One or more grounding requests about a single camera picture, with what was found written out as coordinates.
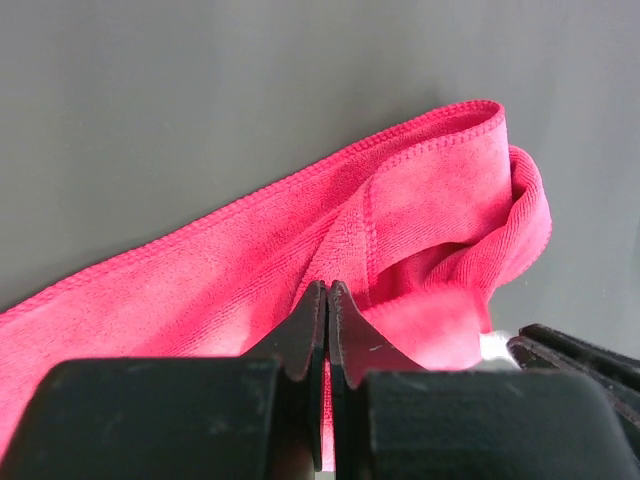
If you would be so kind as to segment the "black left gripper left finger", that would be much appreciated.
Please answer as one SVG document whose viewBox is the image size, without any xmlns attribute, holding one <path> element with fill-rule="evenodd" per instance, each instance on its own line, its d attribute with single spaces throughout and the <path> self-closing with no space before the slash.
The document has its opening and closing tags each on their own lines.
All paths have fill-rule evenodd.
<svg viewBox="0 0 640 480">
<path fill-rule="evenodd" d="M 5 479 L 311 479 L 322 467 L 327 290 L 236 357 L 76 359 L 52 368 Z"/>
</svg>

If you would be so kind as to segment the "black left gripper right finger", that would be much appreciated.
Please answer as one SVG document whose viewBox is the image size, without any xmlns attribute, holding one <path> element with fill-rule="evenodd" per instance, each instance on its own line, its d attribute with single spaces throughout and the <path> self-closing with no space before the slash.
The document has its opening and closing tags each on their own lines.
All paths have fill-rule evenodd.
<svg viewBox="0 0 640 480">
<path fill-rule="evenodd" d="M 328 296 L 340 479 L 635 479 L 639 429 L 592 378 L 558 369 L 436 372 Z"/>
</svg>

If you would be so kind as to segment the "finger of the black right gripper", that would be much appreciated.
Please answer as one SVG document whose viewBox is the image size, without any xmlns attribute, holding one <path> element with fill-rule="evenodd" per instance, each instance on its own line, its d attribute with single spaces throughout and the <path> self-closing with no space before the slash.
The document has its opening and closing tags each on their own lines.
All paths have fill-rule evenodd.
<svg viewBox="0 0 640 480">
<path fill-rule="evenodd" d="M 518 365 L 523 369 L 575 370 L 622 385 L 639 384 L 637 359 L 541 324 L 519 330 Z"/>
<path fill-rule="evenodd" d="M 639 429 L 639 360 L 570 335 L 518 335 L 507 342 L 523 370 L 558 369 L 592 378 L 605 391 L 623 425 Z"/>
</svg>

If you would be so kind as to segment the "pink towel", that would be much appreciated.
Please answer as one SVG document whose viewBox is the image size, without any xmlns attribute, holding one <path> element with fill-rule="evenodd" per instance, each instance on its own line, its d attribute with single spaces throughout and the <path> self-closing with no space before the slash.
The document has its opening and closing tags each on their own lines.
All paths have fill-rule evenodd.
<svg viewBox="0 0 640 480">
<path fill-rule="evenodd" d="M 2 459 L 38 385 L 76 359 L 236 357 L 307 287 L 335 282 L 430 370 L 482 358 L 494 291 L 544 250 L 540 173 L 497 103 L 440 108 L 359 141 L 1 317 Z M 324 354 L 322 467 L 333 420 Z"/>
</svg>

